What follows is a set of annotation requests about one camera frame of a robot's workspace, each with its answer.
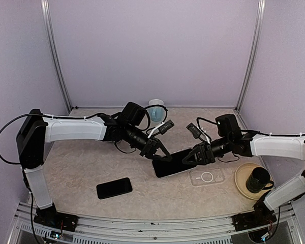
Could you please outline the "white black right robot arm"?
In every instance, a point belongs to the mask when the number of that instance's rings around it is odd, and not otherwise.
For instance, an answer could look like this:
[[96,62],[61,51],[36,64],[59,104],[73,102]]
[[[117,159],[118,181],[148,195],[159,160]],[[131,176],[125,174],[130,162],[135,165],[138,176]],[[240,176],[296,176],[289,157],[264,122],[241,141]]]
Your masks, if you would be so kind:
[[[243,157],[273,156],[299,159],[305,162],[305,134],[275,135],[254,130],[242,130],[233,114],[224,114],[214,121],[219,139],[202,141],[182,160],[186,165],[207,165],[217,157],[233,153]],[[305,169],[279,187],[267,193],[250,214],[250,222],[260,226],[272,210],[305,194]]]

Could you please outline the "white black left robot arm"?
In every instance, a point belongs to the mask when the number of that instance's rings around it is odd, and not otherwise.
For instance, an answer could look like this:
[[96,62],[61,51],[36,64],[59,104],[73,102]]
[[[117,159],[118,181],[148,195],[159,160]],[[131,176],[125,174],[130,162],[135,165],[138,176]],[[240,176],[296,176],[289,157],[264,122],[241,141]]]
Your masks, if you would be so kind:
[[48,225],[58,225],[61,215],[53,209],[43,173],[45,144],[62,140],[123,140],[142,157],[169,162],[172,157],[163,143],[138,128],[147,114],[145,108],[128,102],[117,115],[98,113],[87,117],[62,117],[33,109],[26,116],[16,137],[19,161],[36,205],[42,210],[40,216]]

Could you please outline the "light blue ceramic mug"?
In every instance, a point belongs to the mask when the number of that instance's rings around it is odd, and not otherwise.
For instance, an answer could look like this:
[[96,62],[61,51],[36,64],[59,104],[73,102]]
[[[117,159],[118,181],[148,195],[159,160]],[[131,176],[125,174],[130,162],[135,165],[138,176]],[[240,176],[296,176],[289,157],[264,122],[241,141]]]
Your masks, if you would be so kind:
[[164,118],[165,110],[162,107],[159,107],[159,105],[164,106],[164,101],[160,99],[152,99],[149,101],[148,105],[150,106],[148,108],[150,119],[153,122],[161,122]]

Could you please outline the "dark green mug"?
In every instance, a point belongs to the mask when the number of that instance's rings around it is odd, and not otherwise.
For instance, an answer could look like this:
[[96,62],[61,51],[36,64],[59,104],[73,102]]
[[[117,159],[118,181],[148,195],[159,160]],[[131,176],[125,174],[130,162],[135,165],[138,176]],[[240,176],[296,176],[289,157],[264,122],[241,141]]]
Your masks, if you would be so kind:
[[271,180],[269,172],[262,167],[254,168],[246,181],[247,190],[255,194],[273,187],[274,182]]

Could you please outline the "aluminium front rail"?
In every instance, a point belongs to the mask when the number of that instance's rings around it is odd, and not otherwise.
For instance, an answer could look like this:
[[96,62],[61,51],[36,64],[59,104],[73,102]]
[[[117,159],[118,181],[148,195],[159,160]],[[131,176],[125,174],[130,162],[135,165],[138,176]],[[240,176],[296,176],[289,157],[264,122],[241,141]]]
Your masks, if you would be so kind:
[[238,230],[231,216],[126,220],[79,216],[72,230],[32,223],[35,208],[19,203],[6,243],[242,243],[265,226]]

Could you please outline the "right aluminium corner post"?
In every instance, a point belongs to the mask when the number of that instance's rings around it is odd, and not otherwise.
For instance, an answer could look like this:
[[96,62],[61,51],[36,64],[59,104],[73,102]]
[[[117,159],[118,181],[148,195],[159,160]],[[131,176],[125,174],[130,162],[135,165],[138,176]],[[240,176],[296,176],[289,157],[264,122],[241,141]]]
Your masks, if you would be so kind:
[[263,19],[264,19],[264,12],[265,12],[265,5],[266,5],[266,0],[259,0],[258,1],[258,8],[257,8],[257,15],[256,15],[256,22],[255,22],[255,27],[254,27],[254,32],[253,32],[253,38],[252,38],[252,44],[251,44],[251,49],[250,49],[250,54],[248,58],[248,63],[247,63],[247,68],[245,71],[244,79],[243,79],[243,84],[239,93],[239,97],[236,103],[236,111],[240,112],[244,100],[246,98],[247,92],[248,92],[248,87],[250,84],[251,80],[251,75],[253,72],[253,67],[257,55],[257,50],[258,50],[258,45],[259,45],[259,40],[261,36],[261,29],[263,25]]

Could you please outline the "aluminium corner post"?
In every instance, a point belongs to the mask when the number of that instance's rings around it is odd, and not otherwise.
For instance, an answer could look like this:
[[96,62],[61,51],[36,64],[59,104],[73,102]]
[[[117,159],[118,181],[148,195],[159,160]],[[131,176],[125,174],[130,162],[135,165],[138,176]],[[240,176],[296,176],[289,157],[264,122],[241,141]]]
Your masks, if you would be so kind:
[[255,22],[255,27],[254,27],[254,32],[253,32],[253,38],[252,38],[252,44],[251,44],[251,49],[250,49],[250,54],[248,58],[248,63],[247,63],[247,68],[245,71],[244,79],[243,79],[243,84],[239,93],[239,97],[236,103],[236,111],[240,112],[244,100],[246,98],[247,92],[248,92],[248,87],[250,84],[251,80],[251,75],[253,72],[253,67],[257,55],[257,50],[258,50],[258,45],[259,45],[259,40],[261,36],[261,29],[263,25],[263,19],[264,19],[264,12],[265,12],[265,5],[266,5],[266,0],[259,0],[258,1],[258,8],[257,8],[257,15],[256,15],[256,22]]
[[45,28],[46,28],[48,43],[49,43],[49,47],[50,47],[50,52],[51,52],[51,56],[52,56],[55,73],[57,76],[59,89],[61,91],[66,110],[70,113],[72,111],[73,106],[72,106],[71,99],[70,99],[70,96],[69,96],[69,93],[67,90],[67,86],[65,83],[61,64],[60,64],[59,57],[58,57],[57,47],[55,44],[53,25],[52,25],[52,20],[51,20],[51,15],[50,15],[49,1],[41,0],[41,8],[42,8],[44,24],[45,24]]

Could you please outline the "left aluminium corner post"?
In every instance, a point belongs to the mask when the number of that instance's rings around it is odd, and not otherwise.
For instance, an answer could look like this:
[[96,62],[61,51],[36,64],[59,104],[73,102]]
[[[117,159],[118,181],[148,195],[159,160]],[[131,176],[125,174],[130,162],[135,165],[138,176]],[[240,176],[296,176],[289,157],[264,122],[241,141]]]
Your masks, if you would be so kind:
[[70,99],[70,96],[69,96],[69,93],[67,90],[67,86],[65,83],[61,64],[60,64],[59,57],[58,57],[57,47],[55,44],[53,25],[52,25],[52,20],[51,20],[51,15],[50,15],[49,1],[41,0],[41,8],[42,8],[44,24],[45,24],[45,28],[46,28],[48,43],[49,43],[49,47],[50,47],[50,52],[51,52],[51,56],[52,56],[55,73],[57,76],[59,89],[61,91],[66,110],[70,113],[72,111],[73,106],[72,106],[71,99]]

